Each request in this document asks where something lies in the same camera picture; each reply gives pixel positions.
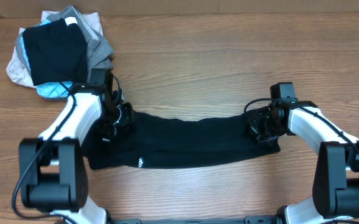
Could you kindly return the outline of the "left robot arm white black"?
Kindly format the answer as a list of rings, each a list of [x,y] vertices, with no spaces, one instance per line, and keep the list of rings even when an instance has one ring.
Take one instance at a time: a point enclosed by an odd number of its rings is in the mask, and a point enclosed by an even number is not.
[[[39,218],[61,218],[65,223],[112,223],[109,212],[97,206],[88,194],[88,177],[80,147],[91,126],[104,115],[118,131],[132,116],[123,103],[123,90],[110,84],[77,85],[68,91],[67,104],[51,126],[39,137],[19,144],[20,177],[12,193],[14,213],[30,216],[17,208],[17,199],[26,208],[41,212]]]

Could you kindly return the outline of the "black t-shirt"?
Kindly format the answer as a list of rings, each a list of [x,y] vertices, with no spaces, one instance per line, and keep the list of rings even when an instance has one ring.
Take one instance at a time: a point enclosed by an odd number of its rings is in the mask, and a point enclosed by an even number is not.
[[[217,166],[279,152],[277,139],[258,143],[247,134],[251,115],[247,111],[229,118],[182,121],[136,112],[134,122],[122,129],[99,119],[84,138],[81,151],[93,170]]]

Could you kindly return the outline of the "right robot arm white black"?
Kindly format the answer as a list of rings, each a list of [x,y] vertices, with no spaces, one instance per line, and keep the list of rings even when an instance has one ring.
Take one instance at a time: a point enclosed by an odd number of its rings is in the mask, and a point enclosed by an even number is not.
[[[275,215],[245,217],[245,223],[358,223],[359,139],[329,121],[311,101],[273,99],[252,112],[248,134],[258,143],[296,135],[318,155],[312,195]]]

